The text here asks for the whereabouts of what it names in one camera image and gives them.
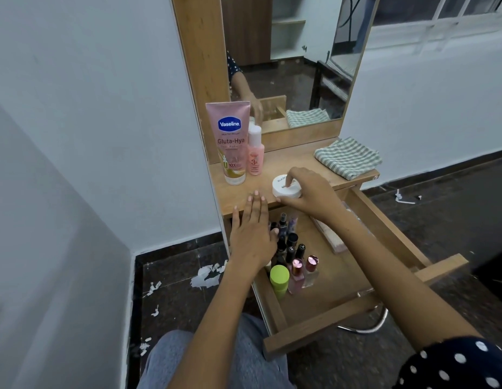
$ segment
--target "wooden tabletop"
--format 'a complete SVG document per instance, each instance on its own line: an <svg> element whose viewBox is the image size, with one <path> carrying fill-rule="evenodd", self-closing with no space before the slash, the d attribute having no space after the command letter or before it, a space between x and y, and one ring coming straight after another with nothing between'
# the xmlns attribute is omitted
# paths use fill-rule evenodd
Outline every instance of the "wooden tabletop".
<svg viewBox="0 0 502 389"><path fill-rule="evenodd" d="M270 208L278 206L272 191L273 179L276 176L287 173L293 166L305 167L318 172L330 182L330 185L335 190L368 182L379 176L378 171L374 169L349 181L338 176L314 158L314 150L328 146L335 140L335 138L331 138L286 149L269 151L264 156L262 174L252 176L247 173L246 181L239 186L231 186L226 182L220 163L211 164L209 172L215 186L222 215L225 217L231 216L235 205L242 211L248 194L254 190L260 191L266 197Z"/></svg>

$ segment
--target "navy polka dot shirt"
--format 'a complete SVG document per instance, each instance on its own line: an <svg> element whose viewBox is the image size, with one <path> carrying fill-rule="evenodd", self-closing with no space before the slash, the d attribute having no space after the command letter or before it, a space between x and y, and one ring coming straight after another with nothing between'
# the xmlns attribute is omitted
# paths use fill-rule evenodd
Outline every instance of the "navy polka dot shirt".
<svg viewBox="0 0 502 389"><path fill-rule="evenodd" d="M432 344L408 359L393 388L502 389L501 348L477 337Z"/></svg>
<svg viewBox="0 0 502 389"><path fill-rule="evenodd" d="M228 79L229 83L231 83L231 78L233 77L233 75L236 74L237 72L242 72L242 70L235 63L235 60L233 59L233 57L231 57L228 51L226 51L226 57L228 61Z"/></svg>

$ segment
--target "hand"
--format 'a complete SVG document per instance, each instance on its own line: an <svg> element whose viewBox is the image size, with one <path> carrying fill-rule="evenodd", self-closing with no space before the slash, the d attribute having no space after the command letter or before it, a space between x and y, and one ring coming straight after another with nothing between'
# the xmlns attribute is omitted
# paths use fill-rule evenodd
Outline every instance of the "hand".
<svg viewBox="0 0 502 389"><path fill-rule="evenodd" d="M293 178L300 183L301 197L289 198L282 196L276 198L277 202L294 207L326 224L337 216L336 210L343 206L323 176L307 168L291 168L285 179L287 187L290 186Z"/></svg>
<svg viewBox="0 0 502 389"><path fill-rule="evenodd" d="M229 244L231 247L231 270L238 271L252 282L258 271L269 263L277 246L278 228L269 231L269 208L264 196L258 191L247 197L239 219L239 209L233 210L233 224Z"/></svg>
<svg viewBox="0 0 502 389"><path fill-rule="evenodd" d="M242 101L251 102L251 109L253 110L252 116L255 118L255 124L262 126L263 121L263 106L262 103L256 99L252 92L242 97Z"/></svg>

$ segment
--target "green striped cloth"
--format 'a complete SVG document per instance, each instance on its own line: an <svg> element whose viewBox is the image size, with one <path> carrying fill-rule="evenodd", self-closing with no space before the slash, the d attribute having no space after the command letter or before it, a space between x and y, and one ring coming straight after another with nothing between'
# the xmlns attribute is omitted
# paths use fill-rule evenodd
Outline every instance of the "green striped cloth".
<svg viewBox="0 0 502 389"><path fill-rule="evenodd" d="M290 128L330 121L330 117L324 109L302 110L301 112L288 110L286 113Z"/></svg>
<svg viewBox="0 0 502 389"><path fill-rule="evenodd" d="M346 180L352 180L382 163L378 151L370 150L352 137L338 138L330 146L314 151L314 156Z"/></svg>

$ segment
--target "left hand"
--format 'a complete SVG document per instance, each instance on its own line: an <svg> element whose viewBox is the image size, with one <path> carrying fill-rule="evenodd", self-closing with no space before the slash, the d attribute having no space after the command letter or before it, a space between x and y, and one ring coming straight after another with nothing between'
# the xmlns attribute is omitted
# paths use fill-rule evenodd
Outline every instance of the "left hand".
<svg viewBox="0 0 502 389"><path fill-rule="evenodd" d="M251 92L242 97L242 101L251 102L251 109L253 110L252 116L255 118L255 124L262 126L263 121L263 106L262 103L257 100L255 95Z"/></svg>
<svg viewBox="0 0 502 389"><path fill-rule="evenodd" d="M277 249L278 228L269 231L269 207L258 191L249 195L244 207L242 222L239 209L233 210L233 224L229 244L232 271L238 271L248 281L253 281L258 271L273 257Z"/></svg>

